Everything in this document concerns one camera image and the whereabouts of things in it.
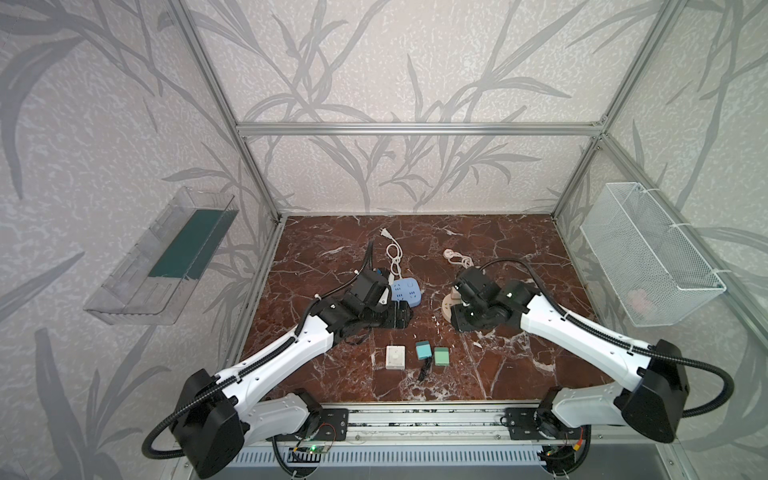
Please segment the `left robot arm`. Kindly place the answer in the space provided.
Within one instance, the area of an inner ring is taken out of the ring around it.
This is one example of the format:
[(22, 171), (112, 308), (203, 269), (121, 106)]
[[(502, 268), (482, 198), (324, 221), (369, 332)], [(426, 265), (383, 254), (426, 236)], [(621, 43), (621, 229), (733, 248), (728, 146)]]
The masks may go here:
[(395, 299), (388, 275), (373, 265), (369, 243), (346, 283), (313, 298), (298, 324), (247, 359), (184, 383), (175, 410), (146, 436), (143, 456), (184, 457), (201, 479), (228, 466), (253, 441), (318, 428), (322, 408), (306, 393), (269, 400), (267, 394), (303, 365), (374, 329), (404, 329), (412, 309)]

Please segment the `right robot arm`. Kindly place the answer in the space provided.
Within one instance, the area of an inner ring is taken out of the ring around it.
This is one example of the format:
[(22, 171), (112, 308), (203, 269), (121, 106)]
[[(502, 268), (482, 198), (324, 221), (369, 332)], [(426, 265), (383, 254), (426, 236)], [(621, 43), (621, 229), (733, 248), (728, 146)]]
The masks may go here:
[[(553, 387), (533, 417), (546, 438), (593, 425), (625, 426), (659, 442), (675, 440), (681, 420), (710, 413), (732, 397), (735, 382), (724, 369), (684, 358), (667, 341), (654, 344), (603, 327), (557, 303), (531, 271), (532, 281), (511, 280), (499, 286), (484, 266), (463, 269), (453, 283), (459, 296), (450, 308), (450, 322), (459, 332), (513, 326), (559, 345), (596, 367), (610, 383), (596, 387)], [(721, 379), (714, 399), (697, 407), (686, 405), (689, 369)]]

